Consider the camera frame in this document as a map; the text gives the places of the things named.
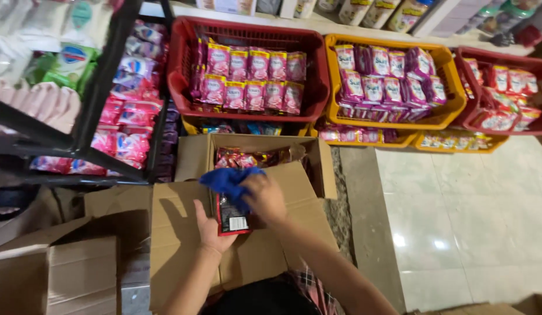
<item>person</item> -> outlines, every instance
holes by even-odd
[[[314,237],[311,232],[289,220],[281,188],[273,178],[254,174],[241,185],[250,192],[250,195],[244,197],[244,201],[252,211],[267,224],[267,228],[274,231],[284,246],[299,253],[347,314],[398,314],[386,297],[366,280],[351,262]],[[226,291],[216,302],[207,306],[209,303],[205,303],[205,300],[222,254],[232,245],[237,235],[217,236],[217,222],[207,218],[199,200],[194,200],[194,203],[201,237],[200,246],[190,272],[178,283],[161,314],[326,315],[324,313],[328,310],[317,307],[316,299],[308,299],[300,294],[292,283],[274,278]],[[335,313],[335,308],[329,310],[330,313]]]

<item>black metal shelf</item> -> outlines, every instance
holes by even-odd
[[[1,162],[1,159],[8,159],[8,157],[0,156],[1,168],[19,175],[25,179],[26,183],[110,186],[114,184],[149,184],[155,181],[154,169],[160,152],[166,111],[169,104],[169,93],[161,93],[165,103],[158,115],[158,123],[151,138],[151,149],[144,170],[133,168],[90,147],[102,109],[110,95],[111,82],[123,55],[125,41],[132,33],[135,20],[145,18],[152,21],[152,17],[141,17],[139,15],[142,3],[142,0],[125,0],[120,10],[113,15],[104,52],[98,58],[98,66],[87,83],[81,110],[71,134],[60,132],[0,101],[0,125],[28,137],[26,139],[20,136],[0,136],[0,155],[15,155],[22,157],[26,161],[24,167],[20,169],[20,167],[13,167],[8,163]],[[162,22],[165,25],[169,24],[168,19],[159,18],[157,22]],[[116,171],[123,176],[57,175],[28,170],[29,161],[33,156],[39,155],[82,159]]]

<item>white tile floor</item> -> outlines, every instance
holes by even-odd
[[[376,150],[407,310],[542,292],[542,146],[491,155]]]

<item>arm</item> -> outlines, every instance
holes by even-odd
[[[170,295],[163,307],[163,315],[197,315],[207,299],[211,281],[221,262],[222,253],[232,245],[237,235],[219,237],[218,224],[207,218],[203,204],[194,200],[201,243],[188,275]]]
[[[251,192],[246,203],[283,241],[296,250],[309,268],[349,314],[397,315],[378,289],[341,254],[287,217],[281,188],[265,175],[252,175],[242,183]]]

